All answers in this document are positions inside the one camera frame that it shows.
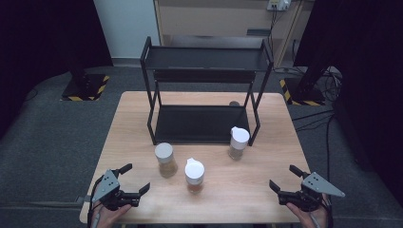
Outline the person's left hand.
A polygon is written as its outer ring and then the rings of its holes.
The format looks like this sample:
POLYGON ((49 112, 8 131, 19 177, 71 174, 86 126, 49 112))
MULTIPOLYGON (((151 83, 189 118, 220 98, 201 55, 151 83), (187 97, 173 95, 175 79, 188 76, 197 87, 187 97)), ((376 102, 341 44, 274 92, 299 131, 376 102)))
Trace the person's left hand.
POLYGON ((131 206, 129 204, 119 208, 116 211, 110 211, 104 206, 96 208, 92 216, 90 228, 112 228, 114 223, 125 215, 131 206))

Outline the white-lid jar with red spice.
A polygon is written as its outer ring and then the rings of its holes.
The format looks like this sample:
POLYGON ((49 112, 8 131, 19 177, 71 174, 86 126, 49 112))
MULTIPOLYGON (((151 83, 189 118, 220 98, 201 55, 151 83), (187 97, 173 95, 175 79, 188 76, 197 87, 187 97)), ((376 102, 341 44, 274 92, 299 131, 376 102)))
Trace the white-lid jar with red spice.
POLYGON ((202 190, 204 171, 204 165, 200 161, 193 158, 189 158, 186 161, 184 174, 189 192, 197 194, 202 190))

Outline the black metal two-tier shelf rack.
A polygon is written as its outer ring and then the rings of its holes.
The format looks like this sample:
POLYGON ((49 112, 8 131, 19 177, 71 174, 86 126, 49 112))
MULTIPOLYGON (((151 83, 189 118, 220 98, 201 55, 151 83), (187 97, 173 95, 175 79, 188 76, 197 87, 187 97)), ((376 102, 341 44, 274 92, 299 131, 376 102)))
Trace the black metal two-tier shelf rack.
POLYGON ((140 59, 150 111, 147 127, 153 143, 229 143, 232 127, 250 128, 247 109, 259 132, 259 103, 273 61, 268 42, 259 47, 164 47, 144 42, 140 59), (247 85, 242 104, 165 104, 161 83, 247 85))

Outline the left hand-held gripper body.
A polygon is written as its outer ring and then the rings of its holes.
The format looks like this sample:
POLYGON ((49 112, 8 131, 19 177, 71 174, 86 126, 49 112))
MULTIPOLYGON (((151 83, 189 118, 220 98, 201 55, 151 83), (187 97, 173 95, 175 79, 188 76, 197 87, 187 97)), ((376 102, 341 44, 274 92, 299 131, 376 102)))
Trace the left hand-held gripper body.
POLYGON ((120 189, 118 178, 114 175, 114 170, 107 169, 98 179, 91 193, 90 208, 95 209, 103 205, 110 211, 116 211, 119 208, 129 204, 132 207, 138 207, 140 199, 131 199, 129 193, 120 189))

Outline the grey-lid spice jar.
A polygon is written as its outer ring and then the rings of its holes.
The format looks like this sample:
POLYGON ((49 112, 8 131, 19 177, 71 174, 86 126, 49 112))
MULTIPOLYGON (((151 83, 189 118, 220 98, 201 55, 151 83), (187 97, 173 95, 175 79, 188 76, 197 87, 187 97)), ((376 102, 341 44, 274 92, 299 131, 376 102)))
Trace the grey-lid spice jar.
POLYGON ((155 156, 159 163, 160 174, 164 178, 170 178, 177 173, 178 165, 174 158, 173 146, 170 143, 159 143, 155 148, 155 156))

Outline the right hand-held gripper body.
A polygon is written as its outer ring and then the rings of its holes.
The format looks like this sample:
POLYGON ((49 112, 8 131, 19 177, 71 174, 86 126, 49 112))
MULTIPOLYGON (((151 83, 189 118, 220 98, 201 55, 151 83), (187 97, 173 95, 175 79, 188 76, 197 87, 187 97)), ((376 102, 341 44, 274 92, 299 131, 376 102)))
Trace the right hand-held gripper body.
POLYGON ((303 212, 313 212, 322 203, 323 194, 345 197, 344 192, 314 172, 302 180, 299 191, 286 192, 278 190, 278 203, 280 205, 293 203, 303 212))

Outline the white power strip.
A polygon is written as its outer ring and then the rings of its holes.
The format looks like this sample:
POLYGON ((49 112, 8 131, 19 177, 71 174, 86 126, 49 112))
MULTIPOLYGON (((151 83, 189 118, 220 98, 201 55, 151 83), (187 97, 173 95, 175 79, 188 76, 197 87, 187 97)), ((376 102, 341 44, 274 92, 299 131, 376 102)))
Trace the white power strip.
POLYGON ((286 11, 291 5, 291 0, 268 0, 267 9, 271 11, 286 11))

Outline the black stand base with yellow stripes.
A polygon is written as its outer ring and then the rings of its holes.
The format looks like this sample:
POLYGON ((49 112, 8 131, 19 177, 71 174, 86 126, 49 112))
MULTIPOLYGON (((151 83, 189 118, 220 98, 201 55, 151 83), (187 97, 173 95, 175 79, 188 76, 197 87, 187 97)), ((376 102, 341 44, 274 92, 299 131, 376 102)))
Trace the black stand base with yellow stripes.
POLYGON ((288 105, 325 105, 322 92, 314 86, 305 88, 298 78, 284 78, 279 81, 288 105))
POLYGON ((97 101, 106 88, 109 77, 104 74, 87 74, 83 79, 72 78, 62 93, 62 101, 97 101))

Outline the person's right hand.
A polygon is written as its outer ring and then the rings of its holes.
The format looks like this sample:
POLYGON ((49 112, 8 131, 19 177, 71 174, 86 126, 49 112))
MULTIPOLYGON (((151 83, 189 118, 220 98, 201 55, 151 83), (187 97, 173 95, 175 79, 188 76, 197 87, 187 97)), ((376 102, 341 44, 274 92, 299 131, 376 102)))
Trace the person's right hand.
POLYGON ((286 207, 298 218, 302 228, 328 228, 330 219, 324 201, 313 212, 304 212, 291 202, 286 207))

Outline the dark curtain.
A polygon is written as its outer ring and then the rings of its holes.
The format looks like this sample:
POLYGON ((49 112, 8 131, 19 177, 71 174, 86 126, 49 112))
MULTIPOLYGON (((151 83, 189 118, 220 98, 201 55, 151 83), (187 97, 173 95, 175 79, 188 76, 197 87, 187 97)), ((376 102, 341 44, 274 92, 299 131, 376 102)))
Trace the dark curtain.
POLYGON ((0 0, 0 139, 37 84, 111 64, 94 0, 0 0))
POLYGON ((355 159, 403 204, 403 0, 316 0, 296 64, 300 96, 338 69, 336 115, 355 159))

